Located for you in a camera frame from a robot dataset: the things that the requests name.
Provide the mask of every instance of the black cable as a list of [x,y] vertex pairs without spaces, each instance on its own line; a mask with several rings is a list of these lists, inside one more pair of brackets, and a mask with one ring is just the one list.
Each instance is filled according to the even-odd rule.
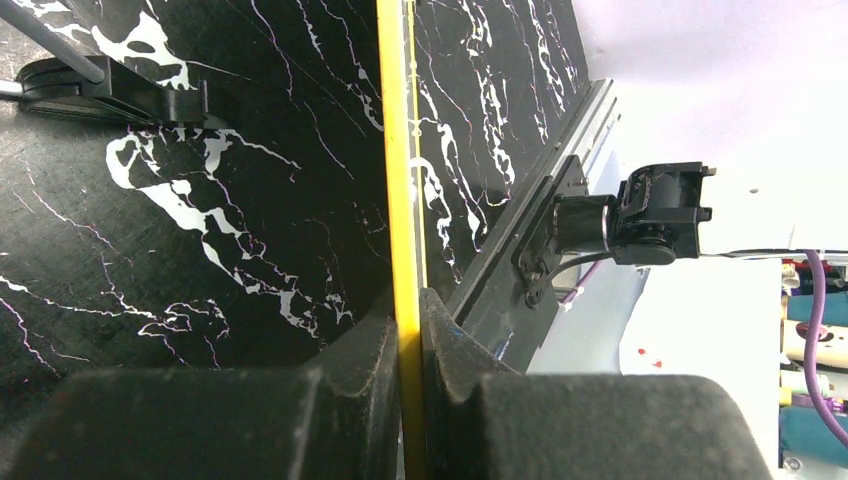
[[45,27],[37,18],[18,6],[14,0],[0,0],[0,18],[71,67],[91,83],[101,83],[106,73],[65,43],[59,35]]
[[554,278],[560,273],[568,270],[569,268],[574,268],[579,265],[583,265],[584,263],[593,263],[598,262],[600,260],[606,260],[608,258],[612,258],[612,252],[600,252],[600,253],[590,253],[589,255],[583,255],[580,257],[572,258],[571,260],[566,260],[563,263],[560,263],[553,270],[548,273],[548,282],[553,282]]

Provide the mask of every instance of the yellow stick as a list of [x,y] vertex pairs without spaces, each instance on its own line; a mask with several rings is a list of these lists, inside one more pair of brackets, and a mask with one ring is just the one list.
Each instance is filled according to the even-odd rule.
[[410,111],[407,85],[415,87],[405,45],[414,51],[411,24],[405,38],[403,3],[377,0],[380,73],[386,144],[386,178],[389,199],[389,231],[392,247],[395,317],[399,335],[400,394],[403,417],[406,478],[427,477],[424,436],[424,392],[421,365],[421,325],[418,308],[418,261],[416,257],[415,209],[411,202]]

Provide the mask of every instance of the marble table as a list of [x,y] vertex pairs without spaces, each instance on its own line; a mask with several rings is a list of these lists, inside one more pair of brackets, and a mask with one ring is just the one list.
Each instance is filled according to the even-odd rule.
[[[388,288],[374,2],[16,1],[160,85],[227,89],[240,124],[0,105],[0,452],[70,373],[300,364]],[[447,299],[588,72],[568,2],[421,0],[414,17],[424,260]],[[3,23],[0,53],[6,78],[48,56]]]

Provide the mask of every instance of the bolt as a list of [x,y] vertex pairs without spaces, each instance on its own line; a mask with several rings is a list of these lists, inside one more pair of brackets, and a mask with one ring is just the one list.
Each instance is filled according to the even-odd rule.
[[783,468],[787,470],[800,470],[801,469],[801,461],[797,458],[789,457],[783,460]]

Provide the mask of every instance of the purple cable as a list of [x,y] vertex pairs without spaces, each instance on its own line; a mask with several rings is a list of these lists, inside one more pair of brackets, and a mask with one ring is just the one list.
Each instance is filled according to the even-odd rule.
[[810,270],[813,273],[813,310],[810,313],[810,323],[807,330],[807,340],[804,343],[804,378],[807,380],[807,392],[813,401],[813,407],[819,413],[824,424],[839,439],[842,445],[848,448],[848,432],[842,428],[836,416],[828,408],[827,403],[819,387],[818,374],[816,372],[816,349],[819,343],[819,329],[822,317],[824,317],[825,278],[824,264],[815,250],[804,250],[810,262]]
[[591,267],[589,267],[589,270],[586,270],[586,273],[585,273],[585,274],[583,274],[583,276],[582,276],[582,277],[580,277],[580,279],[579,279],[579,280],[577,280],[577,284],[576,284],[576,285],[574,285],[574,288],[572,288],[572,289],[571,289],[571,291],[570,291],[570,292],[568,292],[568,294],[565,296],[565,298],[563,298],[563,299],[562,299],[562,301],[561,301],[561,302],[559,302],[559,303],[561,303],[562,305],[568,305],[568,303],[569,303],[569,302],[571,302],[572,300],[574,300],[574,297],[576,297],[576,296],[577,296],[577,292],[578,292],[578,290],[579,290],[579,289],[580,289],[580,288],[581,288],[581,287],[582,287],[582,286],[583,286],[586,282],[588,282],[590,278],[592,278],[592,275],[594,275],[594,274],[595,274],[595,272],[598,270],[598,267],[600,267],[600,266],[601,266],[601,260],[599,260],[599,261],[597,261],[597,262],[593,263],[593,264],[592,264],[592,266],[591,266]]

